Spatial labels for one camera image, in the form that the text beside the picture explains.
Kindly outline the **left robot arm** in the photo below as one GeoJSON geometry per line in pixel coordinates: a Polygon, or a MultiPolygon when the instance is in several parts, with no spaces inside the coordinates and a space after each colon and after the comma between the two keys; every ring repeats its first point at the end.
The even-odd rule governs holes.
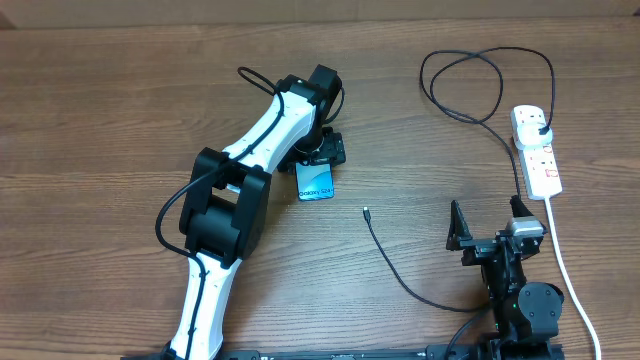
{"type": "Polygon", "coordinates": [[[277,82],[248,67],[237,72],[272,103],[235,143],[203,148],[189,182],[159,211],[158,241],[189,265],[180,324],[161,359],[218,356],[234,277],[264,231],[273,173],[304,178],[346,160],[342,136],[329,125],[345,98],[336,70],[319,65],[307,79],[288,75],[277,82]]]}

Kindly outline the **Samsung Galaxy smartphone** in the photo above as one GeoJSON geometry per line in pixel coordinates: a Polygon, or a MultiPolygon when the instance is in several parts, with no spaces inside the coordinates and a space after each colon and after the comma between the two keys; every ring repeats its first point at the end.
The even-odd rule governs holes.
{"type": "Polygon", "coordinates": [[[296,164],[296,180],[300,201],[315,201],[334,197],[334,183],[329,164],[296,164]]]}

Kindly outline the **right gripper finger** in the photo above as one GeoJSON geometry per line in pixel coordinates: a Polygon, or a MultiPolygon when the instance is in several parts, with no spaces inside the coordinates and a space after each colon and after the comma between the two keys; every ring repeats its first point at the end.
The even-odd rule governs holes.
{"type": "Polygon", "coordinates": [[[463,250],[470,246],[473,236],[456,200],[451,202],[451,217],[449,233],[446,240],[446,249],[450,251],[463,250]]]}
{"type": "Polygon", "coordinates": [[[526,207],[521,200],[521,197],[518,195],[514,195],[510,198],[510,206],[514,218],[533,216],[532,212],[526,207]]]}

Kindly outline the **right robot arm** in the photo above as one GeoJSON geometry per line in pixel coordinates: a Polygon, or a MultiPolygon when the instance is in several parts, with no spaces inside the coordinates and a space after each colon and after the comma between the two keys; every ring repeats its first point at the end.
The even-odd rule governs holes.
{"type": "Polygon", "coordinates": [[[451,202],[446,248],[462,253],[464,266],[479,266],[487,287],[488,310],[496,331],[474,345],[445,348],[446,359],[562,359],[561,346],[551,344],[558,335],[564,294],[555,285],[527,280],[522,262],[540,251],[547,228],[522,200],[510,199],[512,218],[492,239],[475,239],[457,201],[451,202]]]}

